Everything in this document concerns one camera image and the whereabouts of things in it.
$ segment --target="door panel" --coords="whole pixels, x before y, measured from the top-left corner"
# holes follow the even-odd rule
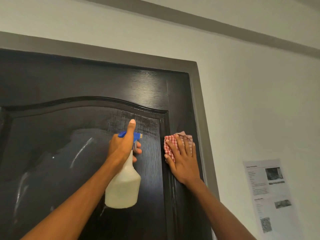
[[[164,161],[164,136],[193,135],[188,74],[0,49],[0,234],[19,239],[102,165],[130,119],[143,134],[138,202],[104,197],[80,239],[211,239],[193,195]]]

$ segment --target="white spray bottle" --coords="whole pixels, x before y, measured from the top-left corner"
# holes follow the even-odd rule
[[[126,132],[119,133],[124,137]],[[141,133],[133,134],[133,146],[137,149],[137,141],[142,138]],[[132,165],[132,153],[123,165],[122,170],[110,181],[106,188],[105,204],[108,207],[122,209],[136,204],[140,187],[141,177]]]

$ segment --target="spray nozzle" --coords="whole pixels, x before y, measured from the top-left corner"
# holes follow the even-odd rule
[[[126,131],[122,131],[119,133],[118,137],[122,138],[125,136],[127,132]],[[138,139],[141,139],[142,138],[142,134],[141,133],[137,133],[137,132],[134,132],[133,133],[133,146],[135,151],[137,150],[137,141]]]

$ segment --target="rag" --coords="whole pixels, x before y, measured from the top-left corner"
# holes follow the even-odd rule
[[[184,131],[180,132],[180,133],[176,133],[179,135],[183,145],[184,145],[184,141],[183,141],[183,137],[186,137],[188,143],[189,143],[189,147],[190,147],[190,150],[192,150],[192,143],[193,143],[193,140],[192,140],[192,136],[191,135],[186,135],[186,133]],[[172,153],[172,150],[171,148],[168,146],[168,144],[166,143],[166,140],[169,140],[173,143],[173,145],[178,149],[178,151],[180,152],[179,148],[178,148],[178,144],[177,144],[177,140],[176,140],[176,137],[175,137],[175,134],[173,135],[170,135],[170,136],[165,136],[164,137],[164,144],[163,144],[163,148],[164,148],[164,152],[169,155],[173,162],[175,163],[175,158],[174,158],[174,154]]]

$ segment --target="paper notice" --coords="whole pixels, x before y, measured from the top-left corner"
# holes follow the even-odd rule
[[[243,164],[261,239],[303,239],[280,160],[246,161]]]

